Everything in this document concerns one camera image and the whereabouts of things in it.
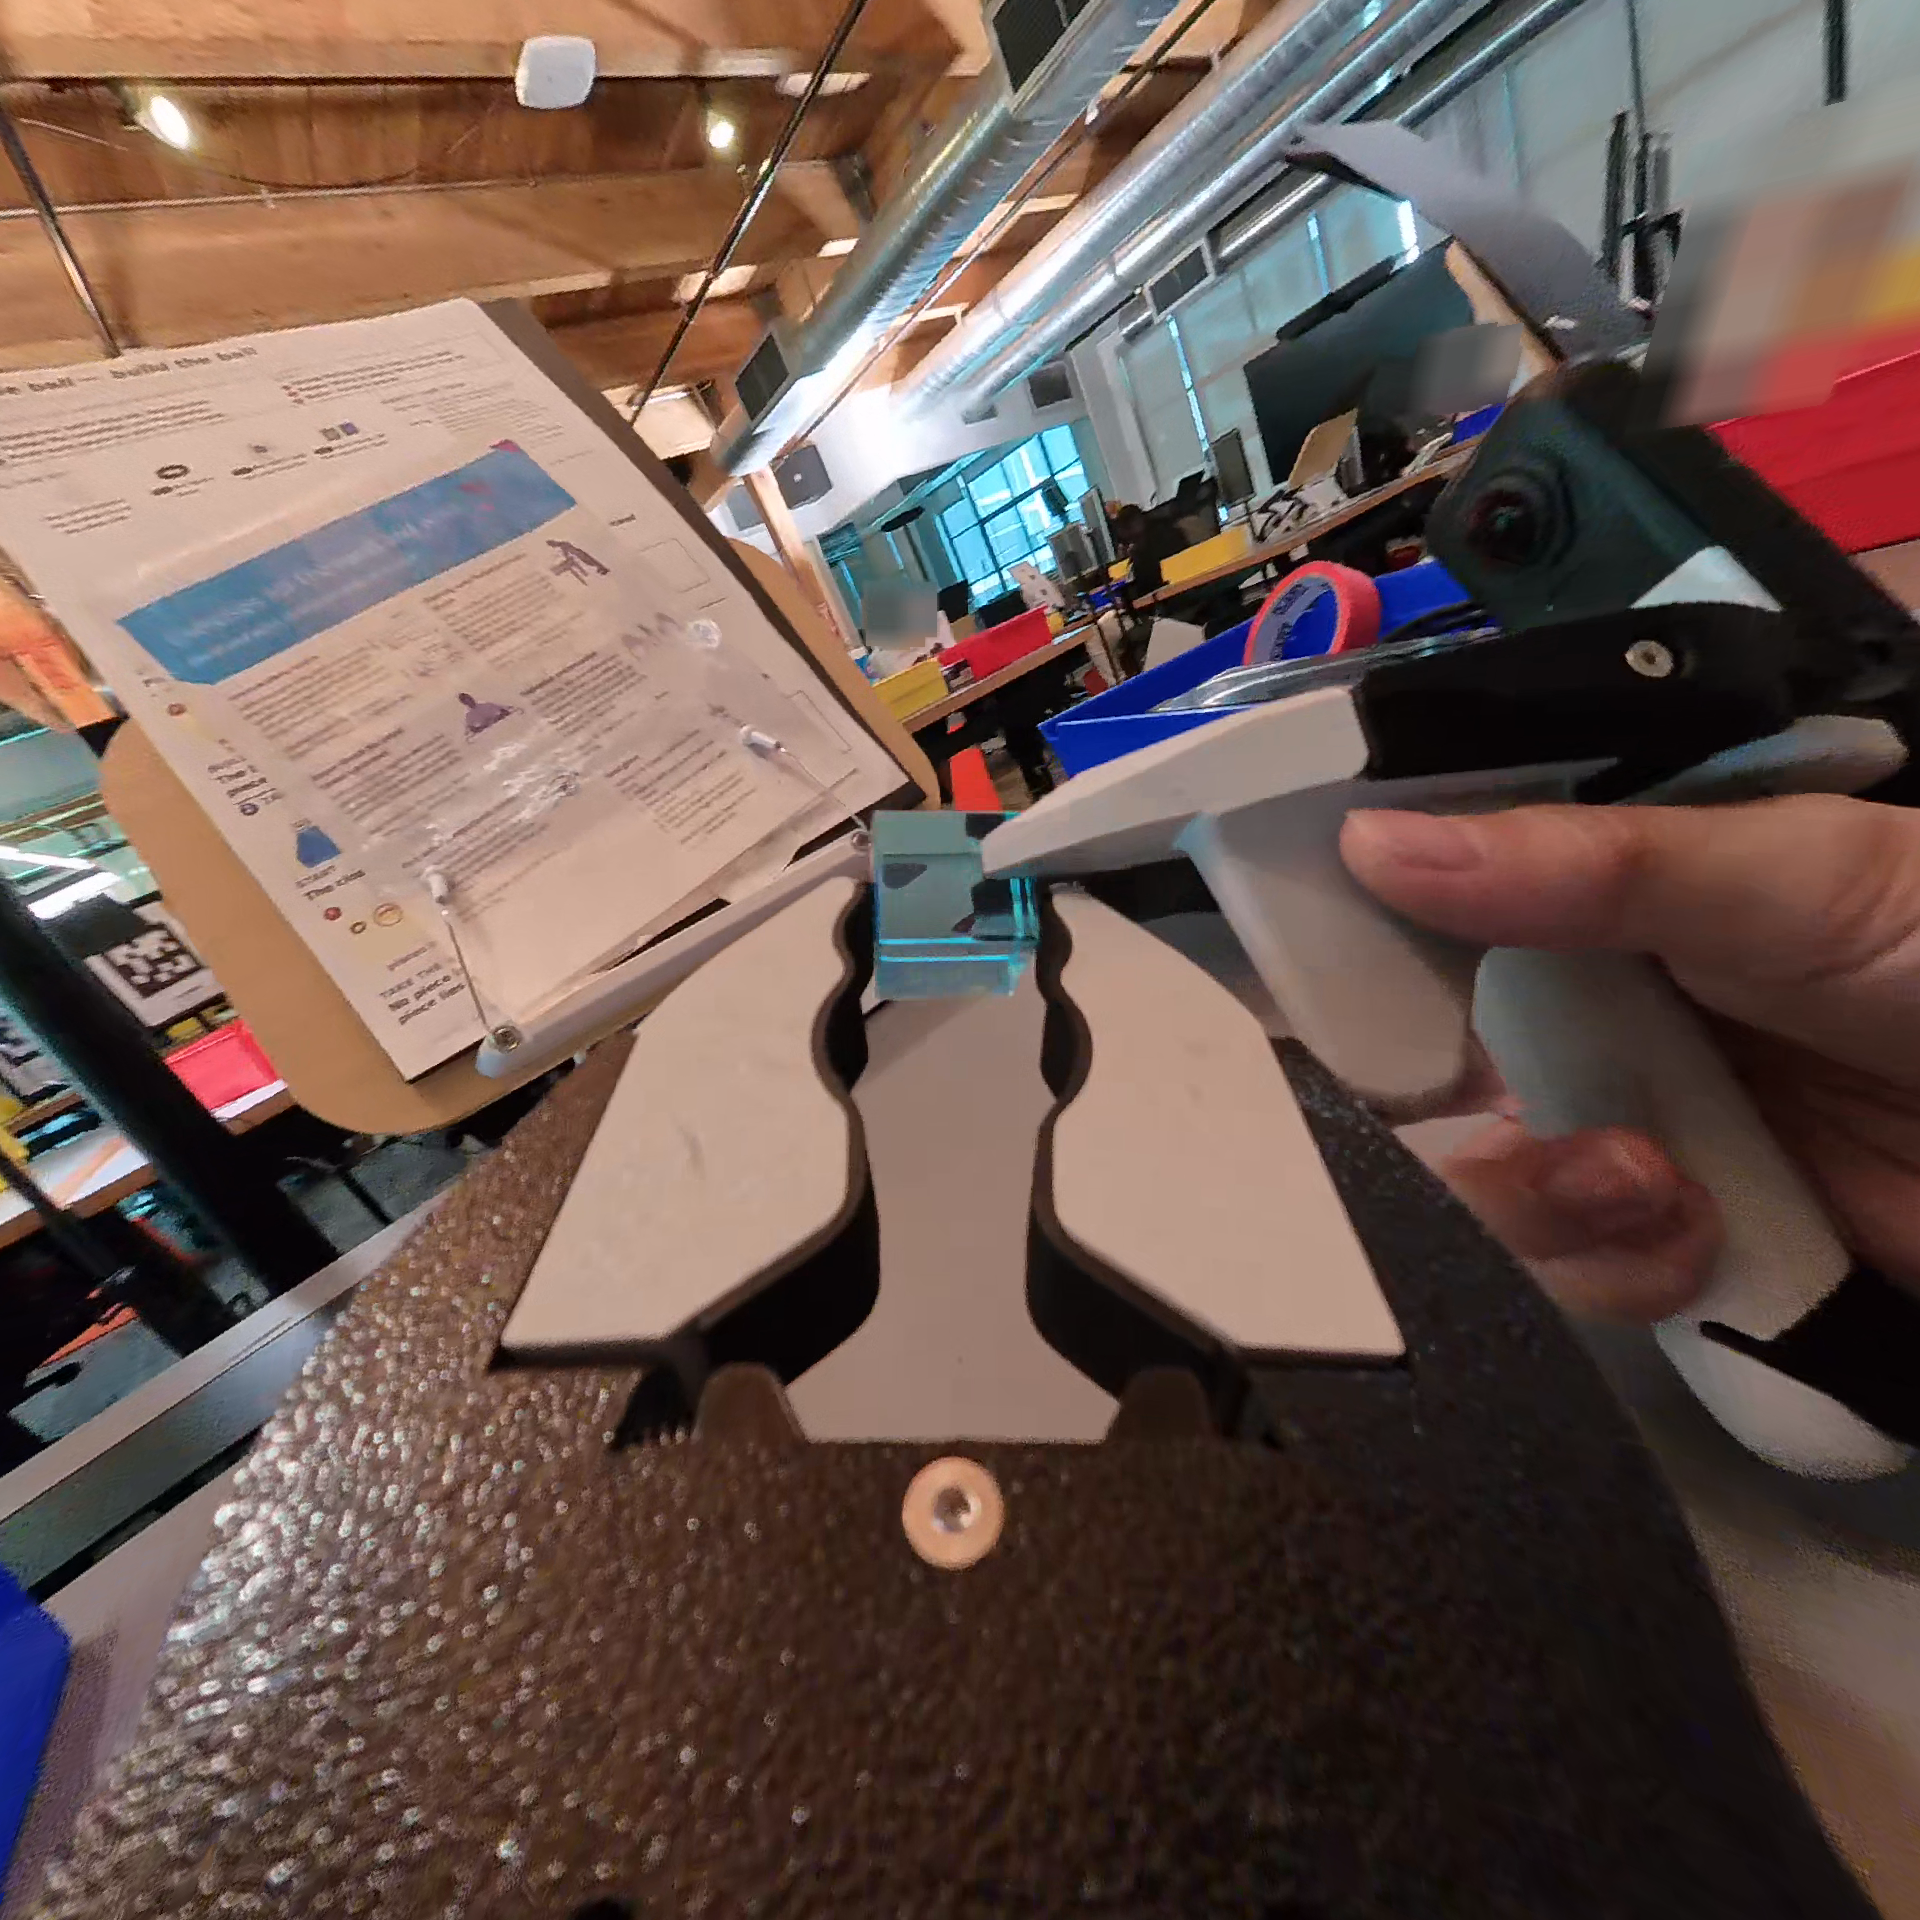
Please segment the clear blue cube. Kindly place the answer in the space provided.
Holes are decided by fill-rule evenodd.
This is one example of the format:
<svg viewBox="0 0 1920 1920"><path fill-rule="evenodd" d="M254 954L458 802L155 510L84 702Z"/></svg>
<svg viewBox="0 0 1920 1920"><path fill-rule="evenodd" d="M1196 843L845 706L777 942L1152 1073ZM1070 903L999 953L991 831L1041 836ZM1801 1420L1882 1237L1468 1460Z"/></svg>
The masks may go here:
<svg viewBox="0 0 1920 1920"><path fill-rule="evenodd" d="M870 918L880 1003L1005 999L1041 943L1031 876L994 876L981 843L1009 822L986 810L870 817Z"/></svg>

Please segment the red plastic bin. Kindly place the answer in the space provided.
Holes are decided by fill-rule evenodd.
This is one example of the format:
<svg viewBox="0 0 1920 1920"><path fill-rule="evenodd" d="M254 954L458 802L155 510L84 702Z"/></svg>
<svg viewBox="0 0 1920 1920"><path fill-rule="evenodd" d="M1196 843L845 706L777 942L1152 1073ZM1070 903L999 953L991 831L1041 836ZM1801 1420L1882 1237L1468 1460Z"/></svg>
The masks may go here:
<svg viewBox="0 0 1920 1920"><path fill-rule="evenodd" d="M1821 403L1710 431L1843 553L1918 538L1918 324L1862 338Z"/></svg>

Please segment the white printed form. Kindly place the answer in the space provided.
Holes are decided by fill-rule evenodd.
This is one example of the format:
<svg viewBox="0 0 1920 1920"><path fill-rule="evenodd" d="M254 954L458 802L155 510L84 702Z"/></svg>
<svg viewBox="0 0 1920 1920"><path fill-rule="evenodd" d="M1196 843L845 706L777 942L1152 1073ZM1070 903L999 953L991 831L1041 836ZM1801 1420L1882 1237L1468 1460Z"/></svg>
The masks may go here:
<svg viewBox="0 0 1920 1920"><path fill-rule="evenodd" d="M259 854L259 832L281 806L278 792L231 746L193 739L167 743L167 711L112 636L113 580L128 567L236 527L261 507L278 510L314 496L335 474L349 482L378 481L410 457L456 464L463 446L497 441L536 455L608 524L626 527L644 543L679 542L714 577L729 575L662 491L472 301L2 377L6 560L102 673L128 721L205 806L228 847L314 954L296 908L281 899ZM798 849L782 867L726 886L721 899L662 928L625 957L758 892ZM342 992L324 957L317 957ZM582 976L567 997L618 961ZM525 1026L567 997L525 1022L486 1017L482 1032L486 1025Z"/></svg>

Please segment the blue plastic bin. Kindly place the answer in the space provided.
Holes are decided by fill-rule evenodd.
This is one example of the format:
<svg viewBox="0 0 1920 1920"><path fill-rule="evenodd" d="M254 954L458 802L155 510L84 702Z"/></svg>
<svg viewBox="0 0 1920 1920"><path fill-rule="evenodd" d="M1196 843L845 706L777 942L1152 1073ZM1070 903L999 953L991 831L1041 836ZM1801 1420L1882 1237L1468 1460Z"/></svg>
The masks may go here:
<svg viewBox="0 0 1920 1920"><path fill-rule="evenodd" d="M1424 560L1388 573L1375 577L1375 586L1384 616L1375 643L1425 636L1446 638L1477 624L1477 606L1468 588L1442 563ZM1041 736L1063 764L1063 772L1080 777L1216 718L1219 709L1198 702L1198 692L1246 670L1239 659L1248 623L1201 638L1187 652L1142 670L1138 678L1067 709L1058 718L1041 721Z"/></svg>

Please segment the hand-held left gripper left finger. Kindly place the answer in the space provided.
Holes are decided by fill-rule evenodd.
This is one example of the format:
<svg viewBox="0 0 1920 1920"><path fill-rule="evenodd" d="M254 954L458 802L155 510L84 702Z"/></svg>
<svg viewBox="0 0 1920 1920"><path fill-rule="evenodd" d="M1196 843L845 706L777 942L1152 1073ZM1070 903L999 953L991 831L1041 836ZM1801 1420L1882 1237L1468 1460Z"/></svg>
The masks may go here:
<svg viewBox="0 0 1920 1920"><path fill-rule="evenodd" d="M870 886L825 881L642 1018L506 1363L815 1363L862 1325L870 967Z"/></svg>

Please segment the printed instruction sheet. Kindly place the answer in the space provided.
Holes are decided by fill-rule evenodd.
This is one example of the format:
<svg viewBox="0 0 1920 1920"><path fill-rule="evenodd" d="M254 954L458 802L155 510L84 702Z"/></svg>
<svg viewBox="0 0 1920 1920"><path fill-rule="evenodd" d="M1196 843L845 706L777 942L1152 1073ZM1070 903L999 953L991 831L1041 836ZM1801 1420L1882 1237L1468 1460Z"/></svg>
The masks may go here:
<svg viewBox="0 0 1920 1920"><path fill-rule="evenodd" d="M167 743L278 792L264 875L406 1076L901 786L739 580L512 441L335 474L107 620Z"/></svg>

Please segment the red tape roll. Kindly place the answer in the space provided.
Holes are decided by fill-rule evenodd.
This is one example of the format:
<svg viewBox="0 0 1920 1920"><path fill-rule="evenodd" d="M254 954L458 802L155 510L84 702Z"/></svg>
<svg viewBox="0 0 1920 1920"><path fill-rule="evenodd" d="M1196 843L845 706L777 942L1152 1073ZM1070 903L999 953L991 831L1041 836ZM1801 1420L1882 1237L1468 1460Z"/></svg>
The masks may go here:
<svg viewBox="0 0 1920 1920"><path fill-rule="evenodd" d="M1320 661L1363 652L1382 638L1382 600L1371 575L1310 560L1260 603L1242 638L1242 667Z"/></svg>

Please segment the grey desk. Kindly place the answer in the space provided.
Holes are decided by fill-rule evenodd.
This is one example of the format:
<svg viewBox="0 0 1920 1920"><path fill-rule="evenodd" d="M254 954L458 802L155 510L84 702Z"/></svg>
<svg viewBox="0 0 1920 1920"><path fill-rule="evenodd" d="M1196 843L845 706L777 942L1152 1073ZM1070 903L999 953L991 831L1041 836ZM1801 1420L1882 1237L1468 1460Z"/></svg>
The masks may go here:
<svg viewBox="0 0 1920 1920"><path fill-rule="evenodd" d="M1535 1286L1288 1060L1411 1363L1126 1393L988 1444L805 1441L762 1379L636 1441L493 1365L612 1065L343 1313L242 1466L134 1741L28 1918L1918 1916L1914 1588L1707 1551Z"/></svg>

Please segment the person's right hand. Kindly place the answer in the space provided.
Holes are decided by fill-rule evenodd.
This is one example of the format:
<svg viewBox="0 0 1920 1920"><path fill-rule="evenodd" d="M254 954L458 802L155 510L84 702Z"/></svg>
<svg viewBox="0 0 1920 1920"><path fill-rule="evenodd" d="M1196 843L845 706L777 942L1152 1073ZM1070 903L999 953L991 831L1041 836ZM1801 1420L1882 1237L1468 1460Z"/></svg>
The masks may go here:
<svg viewBox="0 0 1920 1920"><path fill-rule="evenodd" d="M1356 810L1352 876L1488 950L1656 961L1717 1029L1850 1254L1918 1290L1918 814L1862 800ZM1577 1319L1654 1327L1710 1286L1712 1196L1625 1128L1535 1141L1517 1104L1446 1183Z"/></svg>

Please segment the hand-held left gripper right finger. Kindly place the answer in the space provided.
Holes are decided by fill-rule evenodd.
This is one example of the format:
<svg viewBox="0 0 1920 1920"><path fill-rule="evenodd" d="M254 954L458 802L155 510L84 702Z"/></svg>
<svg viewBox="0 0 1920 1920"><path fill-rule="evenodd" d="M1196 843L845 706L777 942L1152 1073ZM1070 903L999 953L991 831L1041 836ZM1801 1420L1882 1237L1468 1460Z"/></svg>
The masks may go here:
<svg viewBox="0 0 1920 1920"><path fill-rule="evenodd" d="M1041 980L1058 1097L1031 1215L1063 1280L1228 1363L1405 1363L1266 1025L1077 889L1049 899Z"/></svg>

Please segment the blue container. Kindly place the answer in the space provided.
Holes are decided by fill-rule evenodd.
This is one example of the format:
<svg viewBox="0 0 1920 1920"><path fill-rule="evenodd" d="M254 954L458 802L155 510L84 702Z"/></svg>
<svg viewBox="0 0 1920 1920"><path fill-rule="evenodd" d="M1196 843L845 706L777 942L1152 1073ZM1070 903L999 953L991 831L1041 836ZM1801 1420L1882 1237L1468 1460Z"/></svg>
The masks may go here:
<svg viewBox="0 0 1920 1920"><path fill-rule="evenodd" d="M71 1644L26 1584L2 1569L2 1852L28 1814L38 1764L62 1712Z"/></svg>

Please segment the red storage bin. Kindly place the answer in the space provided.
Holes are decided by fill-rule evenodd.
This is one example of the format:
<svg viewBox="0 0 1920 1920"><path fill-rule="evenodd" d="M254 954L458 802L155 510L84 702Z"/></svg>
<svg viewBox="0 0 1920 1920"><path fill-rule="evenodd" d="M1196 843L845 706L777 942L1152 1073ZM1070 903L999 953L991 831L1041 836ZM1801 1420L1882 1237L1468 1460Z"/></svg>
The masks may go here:
<svg viewBox="0 0 1920 1920"><path fill-rule="evenodd" d="M936 652L948 688L980 685L1027 656L1044 652L1063 636L1063 623L1045 609L1030 609L956 638Z"/></svg>

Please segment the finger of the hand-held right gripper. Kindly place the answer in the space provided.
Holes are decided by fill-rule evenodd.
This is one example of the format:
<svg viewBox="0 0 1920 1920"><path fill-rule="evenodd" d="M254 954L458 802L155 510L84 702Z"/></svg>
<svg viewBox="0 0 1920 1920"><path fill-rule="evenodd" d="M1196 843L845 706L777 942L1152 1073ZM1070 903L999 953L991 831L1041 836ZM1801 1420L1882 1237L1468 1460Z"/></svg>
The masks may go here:
<svg viewBox="0 0 1920 1920"><path fill-rule="evenodd" d="M1212 718L1120 756L981 842L988 876L1077 876L1242 842L1242 853L1194 854L1205 872L1305 863L1310 832L1331 839L1355 802L1378 800L1352 693L1299 693Z"/></svg>

